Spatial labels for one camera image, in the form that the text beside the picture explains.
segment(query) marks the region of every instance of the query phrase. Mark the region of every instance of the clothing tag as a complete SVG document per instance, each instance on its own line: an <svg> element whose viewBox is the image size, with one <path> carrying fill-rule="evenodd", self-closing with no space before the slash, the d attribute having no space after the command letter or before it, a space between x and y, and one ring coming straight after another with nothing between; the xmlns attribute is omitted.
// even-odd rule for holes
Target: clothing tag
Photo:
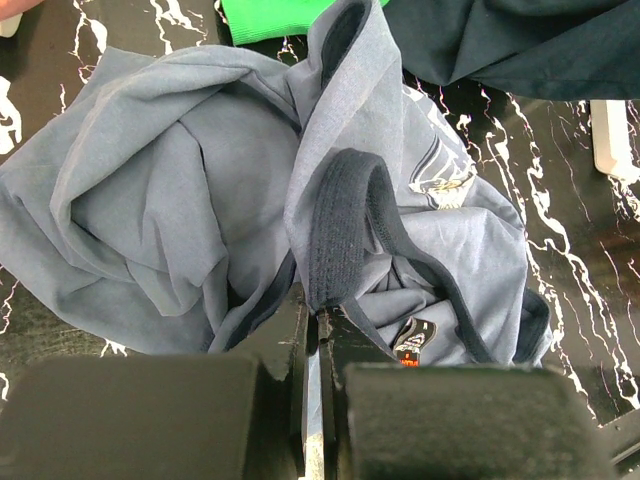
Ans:
<svg viewBox="0 0 640 480"><path fill-rule="evenodd" d="M436 336L436 324L409 317L393 344L393 353L407 367L420 366L420 352Z"/></svg>

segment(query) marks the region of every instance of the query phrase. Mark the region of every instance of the white veining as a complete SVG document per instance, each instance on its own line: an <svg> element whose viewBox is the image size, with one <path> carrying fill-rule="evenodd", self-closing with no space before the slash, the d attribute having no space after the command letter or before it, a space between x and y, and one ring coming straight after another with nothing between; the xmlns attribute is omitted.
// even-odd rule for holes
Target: white veining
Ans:
<svg viewBox="0 0 640 480"><path fill-rule="evenodd" d="M611 258L611 255L605 248L604 243L602 242L599 242L599 243L600 243L600 247L602 248L602 251L607 257L607 260L609 260L609 263L611 264L611 268L613 269L613 272L616 276L616 286L618 287L618 291L622 296L627 298L627 320L629 320L629 323L631 324L631 331L633 332L633 338L636 341L636 345L640 347L640 340L638 340L638 333L636 332L636 326L634 325L633 319L631 318L631 297L629 297L629 295L622 290L622 286L620 285L620 275L618 273L618 268L616 267L616 264L613 261L613 258Z"/></svg>
<svg viewBox="0 0 640 480"><path fill-rule="evenodd" d="M502 138L501 141L493 142L493 139L497 137L496 133L494 132L487 133L486 145L492 157L488 161L495 162L495 164L497 165L498 171L502 178L507 194L512 201L514 200L514 197L515 197L515 204L518 207L523 223L526 225L527 212L526 212L526 203L524 201L524 196L522 195L520 189L516 186L516 180L509 168L509 163L508 163L510 158L509 149L508 149L509 137L506 133L506 130L502 127L502 124L496 118L491 117L491 115L489 115L489 109L491 108L491 97L489 97L489 95L486 93L484 88L481 89L480 96L486 100L484 116L489 121L491 121L491 123L494 125L495 129L497 130L497 133L500 133L501 134L500 136ZM538 179L542 178L543 176L542 167L540 165L540 149L538 148L535 142L535 138L533 137L533 131L531 129L531 126L529 125L529 121L524 116L524 114L522 114L522 112L520 111L519 105L515 102L515 99L512 96L510 96L510 100L511 100L511 104L516 110L516 114L524 122L525 132L529 140L529 150L532 155L531 161L534 167L530 167L527 170L527 174L528 174L527 176L529 178L529 182L531 185L531 193L534 200L534 204L536 205L538 215L544 218L548 218L548 216L545 213L546 210L548 210L548 206L550 202L548 192L546 191L539 192L536 188L535 183L532 181L532 176ZM549 223L551 223L555 228L557 228L557 225L553 224L552 221L550 221ZM576 392L582 394L587 399L587 402L588 402L589 395L586 389L583 387L577 372L573 368L571 360L569 359L569 355L562 347L562 340L565 337L565 315L562 310L560 299L558 298L557 289L551 283L551 277L549 275L543 274L540 265L535 259L535 256L533 253L534 250L546 250L546 246L539 247L531 239L529 239L527 235L526 253L527 253L527 258L529 260L529 266L531 268L531 272L533 274L533 277L536 279L538 283L538 292L551 305L551 308L556 320L555 328L553 330L553 343L551 345L551 350L557 353L560 359L560 362L563 365L563 368L565 371L564 373L567 376L567 378L569 378L573 382ZM588 403L587 403L587 407L589 409L589 412L591 413L591 416L595 419L596 418L595 411L593 410L591 405L589 405Z"/></svg>
<svg viewBox="0 0 640 480"><path fill-rule="evenodd" d="M284 60L282 60L282 55L284 54L291 55L296 63L300 61L300 59L296 55L296 52L293 51L293 45L291 45L291 42L289 42L289 37L284 37L282 39L282 47L280 48L280 50L278 50L278 53L276 53L276 58L281 62L284 62Z"/></svg>
<svg viewBox="0 0 640 480"><path fill-rule="evenodd" d="M0 372L0 380L2 381L2 390L0 390L0 400L7 401L7 395L9 395L9 379L7 376Z"/></svg>
<svg viewBox="0 0 640 480"><path fill-rule="evenodd" d="M631 117L635 123L628 121L629 125L629 139L631 140L631 150L633 152L634 164L637 166L640 161L640 152L638 151L638 128L640 126L640 114L633 102L627 102L627 116Z"/></svg>
<svg viewBox="0 0 640 480"><path fill-rule="evenodd" d="M60 113L64 113L67 109L67 101L66 101L67 92L64 89L64 84L60 84Z"/></svg>
<svg viewBox="0 0 640 480"><path fill-rule="evenodd" d="M124 345L120 345L119 343L112 342L111 340L107 340L106 338L104 339L104 341L105 341L105 344L104 344L104 347L102 347L102 352L100 352L100 358L104 357L109 349L111 349L111 353L113 353L114 355L121 354L121 355L124 355L125 357L128 356L126 347Z"/></svg>
<svg viewBox="0 0 640 480"><path fill-rule="evenodd" d="M182 13L182 9L180 8L180 3L178 2L178 0L165 0L165 2L167 3L167 6L168 6L167 10L162 8L162 6L158 3L157 0L149 0L149 3L151 4L155 12L155 23L159 30L158 37L160 38L160 41L164 44L165 55L168 55L169 53L173 52L174 49L173 49L173 45L171 44L171 41L167 38L167 32L164 29L164 26L162 25L163 21L169 22L169 24L172 26L178 26L183 28L184 30L190 30L190 31L199 33L201 35L201 38L200 40L196 41L195 43L196 45L200 45L203 41L207 39L209 32L206 29L204 29L202 26L202 22L203 22L202 15L195 14L190 10L188 10L189 13L191 13L194 17L198 18L198 21L200 23L200 28L195 27L191 22L191 19L188 16L186 16L184 13Z"/></svg>
<svg viewBox="0 0 640 480"><path fill-rule="evenodd" d="M225 25L229 25L229 22L227 21L227 17L222 11L221 0L216 0L215 2L213 2L213 8L215 9L216 13L220 16L220 20L222 20L222 23L224 23Z"/></svg>
<svg viewBox="0 0 640 480"><path fill-rule="evenodd" d="M73 0L73 7L78 10L80 16L78 18L78 24L76 25L74 48L71 52L69 52L80 62L81 66L78 68L78 76L84 84L89 81L89 77L91 76L95 65L86 64L80 56L80 32L82 31L82 28L85 26L88 26L90 28L96 41L96 47L100 51L100 57L107 48L107 28L99 20L89 18L85 11L82 9L83 5L90 2L91 0Z"/></svg>
<svg viewBox="0 0 640 480"><path fill-rule="evenodd" d="M0 314L2 315L2 326L0 329L0 335L7 332L9 329L9 324L11 323L11 314L13 313L13 308L11 308L11 300L16 293L16 288L20 282L18 280L15 281L11 290L9 291L9 295L2 302L2 306L0 307Z"/></svg>
<svg viewBox="0 0 640 480"><path fill-rule="evenodd" d="M473 143L471 141L471 138L469 137L469 124L472 120L473 118L471 117L471 115L460 115L458 123L456 123L456 130L462 132L462 135L466 140L467 152L469 153L473 161L476 163L480 163L482 162L482 149L478 145Z"/></svg>
<svg viewBox="0 0 640 480"><path fill-rule="evenodd" d="M608 177L614 198L614 211L624 219L633 218L640 222L640 200L633 193L630 184L618 178Z"/></svg>
<svg viewBox="0 0 640 480"><path fill-rule="evenodd" d="M560 120L560 128L562 130L562 132L564 133L565 137L567 138L567 140L571 141L570 137L569 137L569 133L567 132L567 129L565 128L565 124L569 124L569 121L566 120L562 115L558 115L557 112L554 111L554 113L551 113L551 106L553 104L549 104L549 107L547 108L547 112L549 113L549 118L553 119L555 117L557 117ZM555 147L558 149L558 153L560 154L560 156L562 157L562 160L564 161L565 165L567 166L567 168L569 169L569 177L571 179L571 185L573 187L573 193L575 194L576 198L578 199L578 201L580 202L580 205L582 206L582 212L584 213L587 221L589 223L591 223L591 218L589 217L589 211L587 210L587 206L585 205L584 201L582 200L582 196L580 195L580 192L578 191L578 187L576 186L576 182L574 180L574 171L573 171L573 167L571 166L571 162L569 161L569 159L564 155L564 153L562 152L562 149L560 148L560 145L558 145L558 142L556 141L556 136L555 136L555 129L554 129L554 123L553 120L551 121L551 125L550 125L550 131L551 131L551 140L553 141L553 144L555 145ZM578 134L577 131L574 131L574 138L576 139L576 141L585 149L588 149L588 147L586 147L581 141L580 141L580 135Z"/></svg>
<svg viewBox="0 0 640 480"><path fill-rule="evenodd" d="M440 101L440 105L442 106L442 115L444 116L444 118L447 118L449 115L451 115L451 111L449 110L449 107L447 107L447 104L444 103L444 90L442 90L442 87L439 88L440 91L440 95L438 96L438 100Z"/></svg>
<svg viewBox="0 0 640 480"><path fill-rule="evenodd" d="M0 155L8 154L22 142L22 117L9 100L10 88L11 82L0 77Z"/></svg>
<svg viewBox="0 0 640 480"><path fill-rule="evenodd" d="M589 311L591 320L592 334L601 340L605 350L614 362L614 374L616 377L616 385L620 397L627 400L634 409L640 408L640 398L638 396L639 389L633 372L629 366L627 355L620 342L618 329L611 313L611 310L604 300L600 292L595 288L591 281L591 274L584 260L571 252L571 242L564 226L556 218L550 214L551 194L547 189L541 188L541 180L544 177L544 171L540 162L540 149L535 143L533 130L528 119L522 113L519 104L513 95L509 95L511 104L513 105L516 115L520 117L525 126L525 132L530 139L530 150L533 154L532 166L527 169L527 177L531 187L531 196L536 207L539 219L555 234L561 237L562 247L556 245L553 238L544 239L543 250L549 249L563 256L568 266L571 268L573 278L582 293L583 301ZM597 315L594 314L594 303ZM598 327L604 330L606 339L597 332ZM633 388L633 393L627 393L623 382L628 382Z"/></svg>

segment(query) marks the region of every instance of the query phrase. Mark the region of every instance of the black marble surface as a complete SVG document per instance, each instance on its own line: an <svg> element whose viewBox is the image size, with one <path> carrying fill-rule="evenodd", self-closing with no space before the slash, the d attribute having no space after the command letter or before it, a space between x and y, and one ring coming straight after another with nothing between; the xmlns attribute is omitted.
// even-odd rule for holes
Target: black marble surface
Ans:
<svg viewBox="0 0 640 480"><path fill-rule="evenodd" d="M64 111L106 45L160 56L229 43L213 0L47 0L0 39L0 163ZM294 63L303 37L251 48ZM599 424L640 408L640 185L593 167L588 102L549 102L461 82L423 89L466 139L482 176L526 220L530 286L551 304L561 369ZM635 161L640 102L628 103ZM0 271L0 395L25 368L54 355L123 355L124 347L72 328Z"/></svg>

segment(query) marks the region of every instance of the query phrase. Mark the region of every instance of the wrinkled fabric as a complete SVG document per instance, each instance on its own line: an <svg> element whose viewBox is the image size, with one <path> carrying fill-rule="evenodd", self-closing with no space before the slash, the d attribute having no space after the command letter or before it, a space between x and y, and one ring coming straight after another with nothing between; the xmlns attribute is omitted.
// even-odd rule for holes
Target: wrinkled fabric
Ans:
<svg viewBox="0 0 640 480"><path fill-rule="evenodd" d="M371 0L328 9L293 67L221 46L157 60L107 50L70 108L0 167L0 263L78 328L146 353L222 351L287 252L308 290L320 180L346 148L384 159L409 236L449 270L496 362L537 331L526 362L539 364L549 319L525 301L518 213L402 85ZM448 299L372 232L366 245L356 298L384 340L415 315L438 325L428 363L471 361Z"/></svg>
<svg viewBox="0 0 640 480"><path fill-rule="evenodd" d="M640 98L639 0L394 0L404 67L548 100Z"/></svg>

